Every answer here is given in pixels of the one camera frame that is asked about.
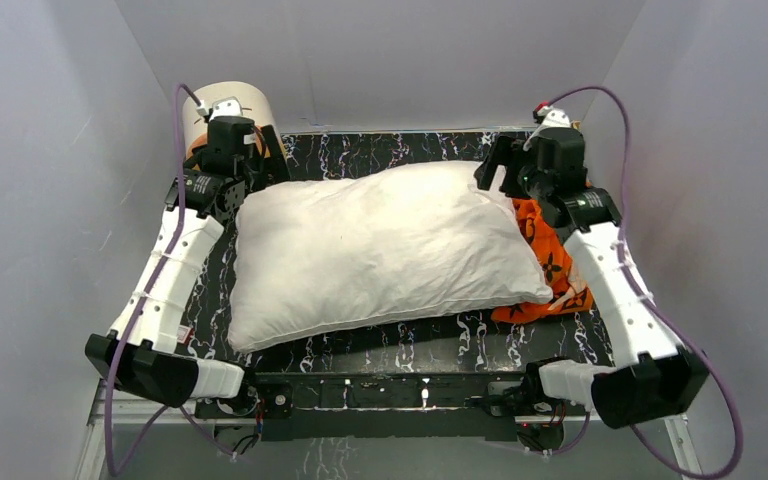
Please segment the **white pillow insert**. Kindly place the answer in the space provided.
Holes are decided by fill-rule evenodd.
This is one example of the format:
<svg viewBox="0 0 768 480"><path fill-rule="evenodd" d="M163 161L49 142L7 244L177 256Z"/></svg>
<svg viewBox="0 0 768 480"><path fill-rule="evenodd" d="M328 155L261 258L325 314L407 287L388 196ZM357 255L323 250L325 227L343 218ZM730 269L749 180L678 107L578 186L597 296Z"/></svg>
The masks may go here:
<svg viewBox="0 0 768 480"><path fill-rule="evenodd" d="M341 330L441 317L553 293L512 201L474 161L359 179L294 181L236 216L227 339L240 353Z"/></svg>

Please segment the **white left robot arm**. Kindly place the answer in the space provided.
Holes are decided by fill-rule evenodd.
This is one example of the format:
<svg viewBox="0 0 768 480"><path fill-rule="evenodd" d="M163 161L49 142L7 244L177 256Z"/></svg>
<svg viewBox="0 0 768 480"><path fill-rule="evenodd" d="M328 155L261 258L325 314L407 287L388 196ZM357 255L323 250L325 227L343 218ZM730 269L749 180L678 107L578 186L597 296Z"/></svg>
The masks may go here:
<svg viewBox="0 0 768 480"><path fill-rule="evenodd" d="M288 180L285 152L271 125L242 115L206 123L206 141L178 169L165 198L156 243L134 292L85 355L112 389L177 408L219 399L235 416L254 411L257 387L243 368L177 354L178 331L215 244L246 197Z"/></svg>

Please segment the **orange patterned pillowcase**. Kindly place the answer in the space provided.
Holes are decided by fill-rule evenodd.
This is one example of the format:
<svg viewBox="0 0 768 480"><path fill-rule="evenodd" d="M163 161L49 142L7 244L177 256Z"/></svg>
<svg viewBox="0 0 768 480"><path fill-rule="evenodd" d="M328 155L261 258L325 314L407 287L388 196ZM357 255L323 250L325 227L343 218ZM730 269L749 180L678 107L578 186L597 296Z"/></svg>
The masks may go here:
<svg viewBox="0 0 768 480"><path fill-rule="evenodd" d="M495 308L498 323L528 324L551 316L581 313L594 307L594 299L572 257L555 231L544 221L536 200L513 199L520 231L543 269L552 300L546 304L519 303Z"/></svg>

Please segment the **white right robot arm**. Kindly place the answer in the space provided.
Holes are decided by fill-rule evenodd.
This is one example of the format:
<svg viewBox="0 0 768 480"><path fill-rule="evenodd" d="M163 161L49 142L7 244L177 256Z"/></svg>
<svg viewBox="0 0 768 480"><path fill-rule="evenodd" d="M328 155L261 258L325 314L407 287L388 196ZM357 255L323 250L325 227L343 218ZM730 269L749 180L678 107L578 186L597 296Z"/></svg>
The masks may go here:
<svg viewBox="0 0 768 480"><path fill-rule="evenodd" d="M475 172L481 190L504 168L500 192L533 199L583 277L609 334L610 367L566 358L531 362L521 388L525 405L550 413L574 402L618 429L688 410L709 376L700 356L657 319L610 194L587 181L585 142L572 127L549 127L526 140L501 135Z"/></svg>

